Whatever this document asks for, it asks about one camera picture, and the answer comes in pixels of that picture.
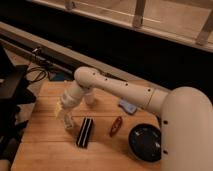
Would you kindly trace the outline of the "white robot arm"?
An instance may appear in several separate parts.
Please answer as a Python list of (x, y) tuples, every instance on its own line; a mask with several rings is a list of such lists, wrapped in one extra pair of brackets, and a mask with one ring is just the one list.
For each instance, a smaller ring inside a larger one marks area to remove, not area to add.
[(80, 67), (61, 95), (55, 115), (65, 117), (93, 89), (122, 98), (161, 118), (161, 171), (213, 171), (213, 104), (200, 90), (182, 86), (170, 91), (141, 86)]

